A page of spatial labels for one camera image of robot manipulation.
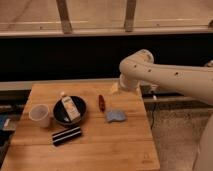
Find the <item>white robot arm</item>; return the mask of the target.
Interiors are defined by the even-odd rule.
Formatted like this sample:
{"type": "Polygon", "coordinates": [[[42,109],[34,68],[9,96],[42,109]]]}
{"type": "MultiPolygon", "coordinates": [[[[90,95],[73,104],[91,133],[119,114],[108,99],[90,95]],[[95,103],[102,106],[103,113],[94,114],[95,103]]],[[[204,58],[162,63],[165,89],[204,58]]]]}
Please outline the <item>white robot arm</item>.
{"type": "MultiPolygon", "coordinates": [[[[213,106],[213,67],[155,64],[150,51],[142,49],[119,64],[119,84],[134,90],[139,81],[156,84],[213,106]]],[[[213,171],[213,114],[201,136],[193,171],[213,171]]]]}

